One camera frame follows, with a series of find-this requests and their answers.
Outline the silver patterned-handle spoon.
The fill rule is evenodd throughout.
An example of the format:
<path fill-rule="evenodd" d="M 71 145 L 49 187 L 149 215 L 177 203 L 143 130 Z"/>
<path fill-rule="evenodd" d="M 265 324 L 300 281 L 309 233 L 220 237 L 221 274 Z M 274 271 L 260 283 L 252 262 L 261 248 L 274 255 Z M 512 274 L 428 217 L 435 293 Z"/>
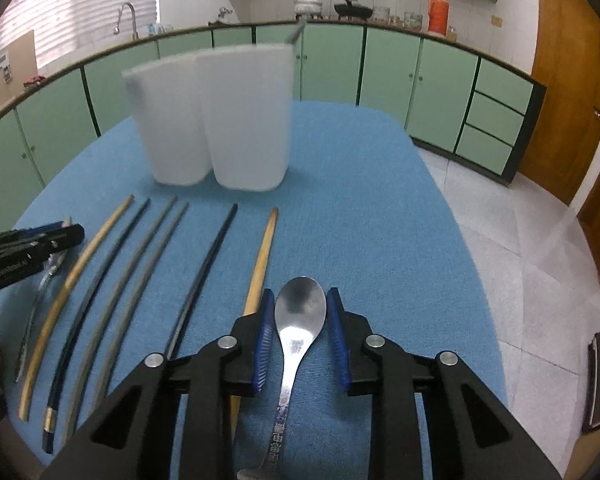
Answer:
<path fill-rule="evenodd" d="M 50 281 L 57 274 L 62 263 L 64 262 L 70 246 L 67 242 L 53 242 L 52 248 L 54 251 L 47 258 L 46 263 L 44 263 L 42 278 L 38 283 L 38 287 L 35 289 L 31 309 L 27 317 L 27 323 L 26 326 L 24 326 L 24 331 L 20 339 L 20 346 L 16 359 L 16 369 L 14 373 L 14 382 L 20 381 L 24 372 L 24 367 L 27 363 L 31 332 L 33 322 L 38 314 L 38 308 L 42 304 Z"/>

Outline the white twin utensil holder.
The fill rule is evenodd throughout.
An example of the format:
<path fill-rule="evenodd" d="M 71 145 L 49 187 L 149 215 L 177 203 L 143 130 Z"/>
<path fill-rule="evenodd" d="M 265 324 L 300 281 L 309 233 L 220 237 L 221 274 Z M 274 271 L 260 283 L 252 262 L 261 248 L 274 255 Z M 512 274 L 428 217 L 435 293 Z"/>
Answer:
<path fill-rule="evenodd" d="M 162 184 L 208 174 L 230 190 L 277 188 L 289 166 L 294 49 L 243 44 L 121 74 L 148 166 Z"/>

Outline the plain silver spoon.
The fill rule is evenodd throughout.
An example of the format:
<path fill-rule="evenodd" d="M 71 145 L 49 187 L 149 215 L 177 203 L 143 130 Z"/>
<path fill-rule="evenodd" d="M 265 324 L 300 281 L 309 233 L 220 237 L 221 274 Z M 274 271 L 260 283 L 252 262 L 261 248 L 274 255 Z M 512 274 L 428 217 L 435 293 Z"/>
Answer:
<path fill-rule="evenodd" d="M 289 36 L 285 39 L 285 44 L 289 44 L 290 46 L 294 46 L 300 39 L 301 35 L 306 28 L 306 19 L 302 18 L 296 24 L 294 30 L 289 34 Z"/>

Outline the black chopstick decorated end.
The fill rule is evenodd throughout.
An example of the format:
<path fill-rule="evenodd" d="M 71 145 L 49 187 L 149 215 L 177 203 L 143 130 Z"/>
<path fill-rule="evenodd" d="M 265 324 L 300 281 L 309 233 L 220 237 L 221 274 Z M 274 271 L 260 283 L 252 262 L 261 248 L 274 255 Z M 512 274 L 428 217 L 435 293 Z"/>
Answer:
<path fill-rule="evenodd" d="M 176 322 L 171 330 L 169 340 L 166 343 L 166 348 L 164 348 L 164 356 L 167 360 L 173 360 L 178 355 L 178 350 L 180 350 L 190 316 L 193 313 L 194 307 L 196 307 L 202 289 L 204 288 L 204 283 L 207 281 L 210 270 L 215 262 L 215 258 L 225 240 L 227 231 L 230 229 L 230 226 L 235 219 L 237 211 L 238 205 L 234 203 L 230 207 L 230 211 L 225 217 L 219 232 L 216 233 L 215 239 L 213 240 L 208 252 L 204 256 L 204 260 L 202 260 L 198 272 L 193 280 L 192 286 L 189 287 L 189 291 L 181 306 L 178 318 L 176 319 Z"/>

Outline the jars on counter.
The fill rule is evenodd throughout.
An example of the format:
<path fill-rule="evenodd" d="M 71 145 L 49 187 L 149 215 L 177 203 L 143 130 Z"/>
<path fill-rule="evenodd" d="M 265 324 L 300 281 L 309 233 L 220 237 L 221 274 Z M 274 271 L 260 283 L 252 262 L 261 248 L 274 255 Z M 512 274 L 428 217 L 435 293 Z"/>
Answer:
<path fill-rule="evenodd" d="M 424 16 L 417 12 L 404 12 L 402 16 L 391 14 L 388 6 L 374 6 L 370 22 L 376 25 L 388 26 L 396 29 L 404 29 L 415 34 L 424 34 L 430 37 L 444 39 L 445 41 L 457 42 L 457 33 L 453 27 L 442 34 L 442 32 L 430 32 L 425 27 Z"/>

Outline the cardboard box with print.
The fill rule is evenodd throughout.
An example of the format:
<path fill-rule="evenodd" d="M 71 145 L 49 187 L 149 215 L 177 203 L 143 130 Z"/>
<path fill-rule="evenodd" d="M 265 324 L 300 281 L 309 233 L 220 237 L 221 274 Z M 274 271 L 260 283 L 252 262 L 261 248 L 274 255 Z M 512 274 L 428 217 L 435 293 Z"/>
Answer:
<path fill-rule="evenodd" d="M 0 50 L 0 110 L 24 91 L 24 82 L 38 74 L 34 31 Z"/>

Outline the blue tablecloth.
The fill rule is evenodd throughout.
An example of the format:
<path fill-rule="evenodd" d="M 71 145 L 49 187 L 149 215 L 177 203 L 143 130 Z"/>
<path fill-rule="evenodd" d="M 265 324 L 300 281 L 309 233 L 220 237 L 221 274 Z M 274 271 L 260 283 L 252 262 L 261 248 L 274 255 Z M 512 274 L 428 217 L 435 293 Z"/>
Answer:
<path fill-rule="evenodd" d="M 212 174 L 189 188 L 158 185 L 132 118 L 86 148 L 38 194 L 15 228 L 71 216 L 91 238 L 130 194 L 136 200 L 87 263 L 46 348 L 30 417 L 17 416 L 20 387 L 12 382 L 32 295 L 39 278 L 0 293 L 0 345 L 9 419 L 46 466 L 43 412 L 76 309 L 92 276 L 147 196 L 135 232 L 142 236 L 174 195 L 189 203 L 151 275 L 123 341 L 111 391 L 141 359 L 162 351 L 204 256 L 230 211 L 236 217 L 187 325 L 179 356 L 227 334 L 242 314 L 252 269 L 272 208 L 279 216 L 265 287 L 276 296 L 306 275 L 337 287 L 344 307 L 364 315 L 408 351 L 456 352 L 507 405 L 501 353 L 486 295 L 460 228 L 417 148 L 389 115 L 352 105 L 300 102 L 292 112 L 290 164 L 267 193 L 241 193 Z M 169 226 L 166 219 L 154 243 Z M 341 390 L 325 324 L 298 371 L 278 470 L 283 479 L 366 479 L 369 396 Z"/>

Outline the grey chopstick left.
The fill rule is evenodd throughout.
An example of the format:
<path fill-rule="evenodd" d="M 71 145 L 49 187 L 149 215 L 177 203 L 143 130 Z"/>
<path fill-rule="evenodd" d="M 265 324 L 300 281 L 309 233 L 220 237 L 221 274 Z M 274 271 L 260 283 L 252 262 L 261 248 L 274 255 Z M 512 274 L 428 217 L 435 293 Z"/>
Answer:
<path fill-rule="evenodd" d="M 62 442 L 76 431 L 86 388 L 107 328 L 140 260 L 177 200 L 170 198 L 146 232 L 139 236 L 135 230 L 150 206 L 150 200 L 145 200 L 109 249 L 88 286 L 62 347 L 47 399 L 43 428 L 45 452 L 52 450 L 58 429 L 64 430 Z"/>

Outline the bamboo chopstick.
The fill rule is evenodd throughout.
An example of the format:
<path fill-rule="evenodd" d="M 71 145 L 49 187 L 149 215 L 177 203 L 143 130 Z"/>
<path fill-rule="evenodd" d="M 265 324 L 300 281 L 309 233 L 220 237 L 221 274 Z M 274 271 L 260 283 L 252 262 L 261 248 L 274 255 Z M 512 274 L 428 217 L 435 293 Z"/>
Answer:
<path fill-rule="evenodd" d="M 235 435 L 242 398 L 252 398 L 263 388 L 268 374 L 273 338 L 275 295 L 264 287 L 268 260 L 273 245 L 278 208 L 268 216 L 256 263 L 252 271 L 248 295 L 242 316 L 236 320 L 232 335 L 239 344 L 239 356 L 230 362 L 226 378 L 230 379 L 230 429 Z"/>
<path fill-rule="evenodd" d="M 64 310 L 74 286 L 76 286 L 76 282 L 81 277 L 87 263 L 90 262 L 94 253 L 99 248 L 100 244 L 102 244 L 102 241 L 108 236 L 109 232 L 120 220 L 122 214 L 129 209 L 129 206 L 131 206 L 134 200 L 134 194 L 130 194 L 119 206 L 117 206 L 114 212 L 110 214 L 109 218 L 80 253 L 78 260 L 76 260 L 76 263 L 69 272 L 64 284 L 61 285 L 55 300 L 50 306 L 50 310 L 46 315 L 41 331 L 33 346 L 31 357 L 27 362 L 26 374 L 24 374 L 18 405 L 18 417 L 23 422 L 29 420 L 30 406 L 35 383 L 38 379 L 38 371 L 40 370 L 42 359 L 44 358 L 47 345 L 50 342 L 50 337 L 52 336 L 59 315 L 62 310 Z"/>

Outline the pink cloth on counter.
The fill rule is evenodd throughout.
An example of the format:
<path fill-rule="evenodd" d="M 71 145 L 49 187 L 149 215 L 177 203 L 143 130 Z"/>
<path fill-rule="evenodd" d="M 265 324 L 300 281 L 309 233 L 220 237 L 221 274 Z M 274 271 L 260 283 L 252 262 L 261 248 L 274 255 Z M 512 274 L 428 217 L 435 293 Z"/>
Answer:
<path fill-rule="evenodd" d="M 26 89 L 37 87 L 46 79 L 45 76 L 35 75 L 23 81 L 23 87 Z"/>

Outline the white cooking pot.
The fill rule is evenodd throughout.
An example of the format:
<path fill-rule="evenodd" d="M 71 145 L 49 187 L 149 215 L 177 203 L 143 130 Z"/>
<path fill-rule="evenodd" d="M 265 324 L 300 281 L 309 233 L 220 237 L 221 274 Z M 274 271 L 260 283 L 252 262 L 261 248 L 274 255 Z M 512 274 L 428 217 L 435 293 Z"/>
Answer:
<path fill-rule="evenodd" d="M 319 20 L 323 17 L 323 3 L 321 0 L 296 0 L 294 2 L 294 18 L 307 20 Z"/>

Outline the silver cartoon-handle spoon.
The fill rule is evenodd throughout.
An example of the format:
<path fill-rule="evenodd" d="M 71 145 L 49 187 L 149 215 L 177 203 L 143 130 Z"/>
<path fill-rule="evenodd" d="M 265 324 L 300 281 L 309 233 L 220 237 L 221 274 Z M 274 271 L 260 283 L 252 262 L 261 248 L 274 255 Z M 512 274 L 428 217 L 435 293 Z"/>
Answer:
<path fill-rule="evenodd" d="M 280 479 L 277 465 L 282 454 L 294 381 L 302 359 L 321 333 L 326 320 L 326 298 L 322 286 L 307 276 L 292 278 L 280 290 L 273 314 L 283 352 L 283 376 L 274 425 L 261 465 L 241 469 L 237 473 L 238 479 Z"/>

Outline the orange thermos flask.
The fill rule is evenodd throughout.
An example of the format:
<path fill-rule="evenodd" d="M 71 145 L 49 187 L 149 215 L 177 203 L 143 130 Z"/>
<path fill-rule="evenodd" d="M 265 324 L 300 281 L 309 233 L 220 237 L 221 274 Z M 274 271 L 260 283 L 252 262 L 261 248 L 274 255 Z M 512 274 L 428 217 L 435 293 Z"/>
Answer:
<path fill-rule="evenodd" d="M 448 31 L 449 0 L 428 0 L 427 32 L 444 37 Z"/>

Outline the green lower kitchen cabinets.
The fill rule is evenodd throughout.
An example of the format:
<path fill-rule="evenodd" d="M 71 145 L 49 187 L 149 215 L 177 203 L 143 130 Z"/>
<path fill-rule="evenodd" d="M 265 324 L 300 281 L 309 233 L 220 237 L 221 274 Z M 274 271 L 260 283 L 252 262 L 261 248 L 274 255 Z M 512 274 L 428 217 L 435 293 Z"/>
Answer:
<path fill-rule="evenodd" d="M 205 48 L 272 44 L 289 22 L 211 26 L 132 40 L 84 58 L 0 105 L 0 231 L 71 159 L 129 116 L 121 75 Z M 503 184 L 513 180 L 545 87 L 489 55 L 386 26 L 312 23 L 296 50 L 300 101 L 381 110 L 422 148 Z"/>

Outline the black wok with lid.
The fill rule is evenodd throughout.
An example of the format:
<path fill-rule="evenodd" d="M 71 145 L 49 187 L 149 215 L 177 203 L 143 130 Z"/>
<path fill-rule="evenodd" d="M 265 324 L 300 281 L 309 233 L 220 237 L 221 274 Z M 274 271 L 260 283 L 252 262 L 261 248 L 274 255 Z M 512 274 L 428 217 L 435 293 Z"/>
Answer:
<path fill-rule="evenodd" d="M 363 6 L 358 0 L 342 0 L 334 4 L 338 18 L 356 18 L 357 20 L 368 20 L 373 15 L 373 9 Z"/>

